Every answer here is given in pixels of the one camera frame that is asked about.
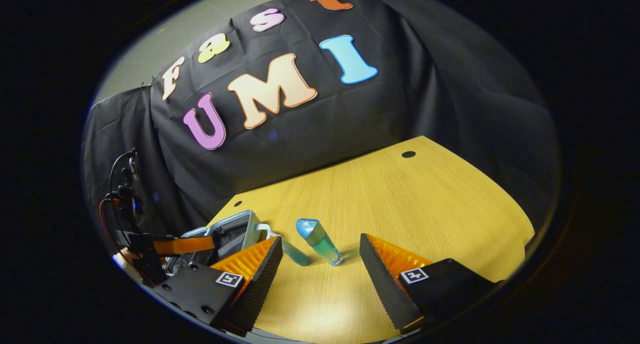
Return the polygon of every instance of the wooden table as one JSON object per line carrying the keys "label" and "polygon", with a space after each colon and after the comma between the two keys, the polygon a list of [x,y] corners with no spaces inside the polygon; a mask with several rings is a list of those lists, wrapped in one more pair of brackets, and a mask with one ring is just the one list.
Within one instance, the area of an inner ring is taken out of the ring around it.
{"label": "wooden table", "polygon": [[[407,151],[415,155],[403,157]],[[433,262],[453,258],[493,282],[515,271],[534,235],[528,217],[500,186],[423,136],[236,194],[209,225],[247,209],[311,259],[298,266],[282,257],[255,327],[314,343],[366,343],[400,334],[359,256],[361,233]],[[298,235],[301,218],[322,223],[343,264],[330,266]]]}

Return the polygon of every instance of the blue letter i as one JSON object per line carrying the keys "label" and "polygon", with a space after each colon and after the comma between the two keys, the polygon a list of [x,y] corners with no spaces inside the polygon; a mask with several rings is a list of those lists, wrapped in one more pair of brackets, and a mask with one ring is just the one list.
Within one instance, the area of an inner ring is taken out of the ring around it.
{"label": "blue letter i", "polygon": [[378,69],[364,62],[352,41],[351,35],[338,35],[320,43],[320,48],[329,50],[340,64],[343,72],[340,80],[344,84],[364,82],[378,73]]}

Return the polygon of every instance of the black bracket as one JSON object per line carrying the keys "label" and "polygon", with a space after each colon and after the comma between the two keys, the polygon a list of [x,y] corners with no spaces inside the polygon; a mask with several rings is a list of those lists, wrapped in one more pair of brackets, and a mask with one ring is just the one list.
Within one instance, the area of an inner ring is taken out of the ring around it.
{"label": "black bracket", "polygon": [[167,274],[165,274],[160,260],[158,260],[158,252],[154,246],[154,236],[135,232],[125,233],[131,242],[130,250],[134,253],[142,253],[141,259],[133,259],[134,267],[144,273],[155,284],[165,281]]}
{"label": "black bracket", "polygon": [[140,234],[138,226],[136,225],[135,210],[133,207],[133,189],[130,185],[118,185],[118,191],[114,191],[111,196],[119,199],[119,213],[122,219],[128,224],[131,230]]}
{"label": "black bracket", "polygon": [[192,262],[153,290],[177,309],[210,326],[245,284],[242,275]]}
{"label": "black bracket", "polygon": [[418,309],[437,321],[458,314],[498,285],[451,258],[403,271],[398,280]]}

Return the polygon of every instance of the orange strap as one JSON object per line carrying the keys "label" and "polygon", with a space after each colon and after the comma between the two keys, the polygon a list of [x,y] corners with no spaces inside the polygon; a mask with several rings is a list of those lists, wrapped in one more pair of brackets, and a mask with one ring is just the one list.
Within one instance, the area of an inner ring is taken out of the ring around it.
{"label": "orange strap", "polygon": [[153,240],[153,246],[158,256],[181,255],[184,253],[194,253],[214,249],[213,238],[205,237],[184,237],[174,240]]}

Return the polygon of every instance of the purple letter u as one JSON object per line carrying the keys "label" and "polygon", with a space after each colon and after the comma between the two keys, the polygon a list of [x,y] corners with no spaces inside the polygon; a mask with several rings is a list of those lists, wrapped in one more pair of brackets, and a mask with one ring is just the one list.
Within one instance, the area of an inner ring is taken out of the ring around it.
{"label": "purple letter u", "polygon": [[199,145],[209,151],[215,150],[216,148],[221,146],[225,141],[225,137],[227,136],[225,125],[224,123],[222,123],[218,112],[213,107],[213,104],[211,103],[211,97],[211,93],[206,93],[205,95],[203,95],[202,98],[198,100],[198,107],[204,109],[208,120],[211,121],[214,130],[213,135],[209,136],[205,134],[202,126],[198,122],[198,119],[196,119],[196,109],[190,109],[189,111],[187,111],[182,119],[182,121],[191,130],[191,133],[195,137],[196,141],[198,141]]}

